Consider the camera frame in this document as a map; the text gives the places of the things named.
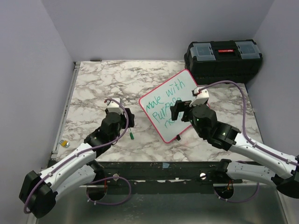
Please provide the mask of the pink framed whiteboard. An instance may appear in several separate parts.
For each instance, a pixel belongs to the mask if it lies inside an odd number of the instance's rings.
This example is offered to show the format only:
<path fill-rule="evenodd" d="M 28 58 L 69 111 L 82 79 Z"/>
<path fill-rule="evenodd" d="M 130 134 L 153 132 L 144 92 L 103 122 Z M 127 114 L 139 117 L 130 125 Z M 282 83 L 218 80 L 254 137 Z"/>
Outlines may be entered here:
<path fill-rule="evenodd" d="M 174 106 L 177 100 L 193 100 L 192 90 L 196 87 L 197 83 L 191 73 L 184 69 L 139 99 L 139 105 L 164 143 L 172 142 L 177 135 L 191 126 L 190 123 L 180 120 L 182 112 L 178 119 L 173 121 L 170 107 Z"/>

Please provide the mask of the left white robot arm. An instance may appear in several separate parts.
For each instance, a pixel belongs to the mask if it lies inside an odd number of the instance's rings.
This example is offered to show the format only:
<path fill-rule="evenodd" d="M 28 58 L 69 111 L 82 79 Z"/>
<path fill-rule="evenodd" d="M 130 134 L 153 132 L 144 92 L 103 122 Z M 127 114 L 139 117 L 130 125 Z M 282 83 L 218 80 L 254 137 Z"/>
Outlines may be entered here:
<path fill-rule="evenodd" d="M 49 168 L 27 173 L 19 194 L 24 213 L 42 218 L 68 192 L 86 183 L 101 183 L 105 176 L 95 159 L 114 145 L 128 128 L 134 127 L 134 119 L 129 108 L 107 108 L 100 127 L 77 149 Z"/>

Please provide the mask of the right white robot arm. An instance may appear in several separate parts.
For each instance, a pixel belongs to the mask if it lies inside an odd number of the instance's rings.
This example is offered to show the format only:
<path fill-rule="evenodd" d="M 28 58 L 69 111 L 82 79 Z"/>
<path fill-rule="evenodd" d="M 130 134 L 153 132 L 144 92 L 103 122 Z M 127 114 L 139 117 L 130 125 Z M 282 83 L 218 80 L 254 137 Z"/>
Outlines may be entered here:
<path fill-rule="evenodd" d="M 170 107 L 171 119 L 190 122 L 200 138 L 215 148 L 243 155 L 257 165 L 228 161 L 215 171 L 221 183 L 229 179 L 244 179 L 275 186 L 278 192 L 291 198 L 299 197 L 299 159 L 282 153 L 260 142 L 246 137 L 238 128 L 217 120 L 216 112 L 206 104 L 191 106 L 190 101 L 176 101 Z"/>

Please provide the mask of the blue tape piece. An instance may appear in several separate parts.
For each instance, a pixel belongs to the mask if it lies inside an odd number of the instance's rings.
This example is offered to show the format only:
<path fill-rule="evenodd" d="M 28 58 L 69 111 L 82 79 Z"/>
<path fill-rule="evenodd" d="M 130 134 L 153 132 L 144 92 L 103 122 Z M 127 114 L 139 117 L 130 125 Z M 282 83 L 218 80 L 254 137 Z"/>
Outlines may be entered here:
<path fill-rule="evenodd" d="M 170 166 L 169 163 L 166 163 L 166 162 L 163 162 L 162 163 L 162 168 L 165 169 L 165 168 L 168 168 Z"/>

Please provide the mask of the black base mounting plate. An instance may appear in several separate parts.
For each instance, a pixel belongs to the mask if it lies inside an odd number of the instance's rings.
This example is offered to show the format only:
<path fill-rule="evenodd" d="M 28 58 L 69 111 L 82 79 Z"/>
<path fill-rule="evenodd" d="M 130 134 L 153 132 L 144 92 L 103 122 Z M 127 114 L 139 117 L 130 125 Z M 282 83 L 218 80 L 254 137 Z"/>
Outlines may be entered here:
<path fill-rule="evenodd" d="M 214 184 L 227 185 L 229 160 L 219 162 L 91 162 L 95 180 L 107 178 L 108 194 L 212 194 Z"/>

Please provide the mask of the black plastic toolbox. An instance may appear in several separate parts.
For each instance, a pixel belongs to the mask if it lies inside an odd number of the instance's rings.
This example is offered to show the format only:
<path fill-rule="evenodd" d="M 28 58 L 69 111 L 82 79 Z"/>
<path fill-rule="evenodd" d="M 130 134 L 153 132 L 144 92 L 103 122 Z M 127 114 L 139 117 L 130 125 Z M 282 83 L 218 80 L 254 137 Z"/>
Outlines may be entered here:
<path fill-rule="evenodd" d="M 230 80 L 246 84 L 259 72 L 263 55 L 252 39 L 192 42 L 184 54 L 185 68 L 198 85 Z"/>

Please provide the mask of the small yellow metal connector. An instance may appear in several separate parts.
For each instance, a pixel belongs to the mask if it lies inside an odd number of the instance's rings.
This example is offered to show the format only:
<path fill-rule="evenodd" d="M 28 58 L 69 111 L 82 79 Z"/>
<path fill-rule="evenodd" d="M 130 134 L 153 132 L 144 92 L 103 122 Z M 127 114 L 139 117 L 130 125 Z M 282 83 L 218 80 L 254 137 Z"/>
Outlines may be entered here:
<path fill-rule="evenodd" d="M 67 140 L 60 140 L 59 141 L 59 144 L 62 146 L 62 147 L 65 147 L 65 148 L 68 148 L 70 146 L 69 142 Z"/>

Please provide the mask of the aluminium table edge rail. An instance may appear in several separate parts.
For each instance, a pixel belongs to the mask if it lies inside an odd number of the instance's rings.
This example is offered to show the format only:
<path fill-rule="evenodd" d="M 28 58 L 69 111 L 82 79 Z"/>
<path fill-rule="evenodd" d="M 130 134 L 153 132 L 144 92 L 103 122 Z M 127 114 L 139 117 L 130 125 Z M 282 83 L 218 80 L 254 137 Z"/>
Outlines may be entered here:
<path fill-rule="evenodd" d="M 57 87 L 57 90 L 54 90 L 54 93 L 60 93 L 58 98 L 59 98 L 59 104 L 58 104 L 58 111 L 59 115 L 55 119 L 57 125 L 56 129 L 54 132 L 53 137 L 51 138 L 50 142 L 50 148 L 47 151 L 46 154 L 46 162 L 43 166 L 41 166 L 39 169 L 36 169 L 36 175 L 38 178 L 33 181 L 33 186 L 34 188 L 39 181 L 43 178 L 41 176 L 41 172 L 51 165 L 55 164 L 58 160 L 58 151 L 61 147 L 60 145 L 60 140 L 62 139 L 62 135 L 64 132 L 64 126 L 66 123 L 66 117 L 69 111 L 70 103 L 71 103 L 71 98 L 74 92 L 75 88 L 75 83 L 78 77 L 78 71 L 80 68 L 81 62 L 80 61 L 74 61 L 72 62 L 71 65 L 71 70 L 67 73 L 67 80 L 65 84 L 58 85 L 58 83 L 55 84 Z"/>

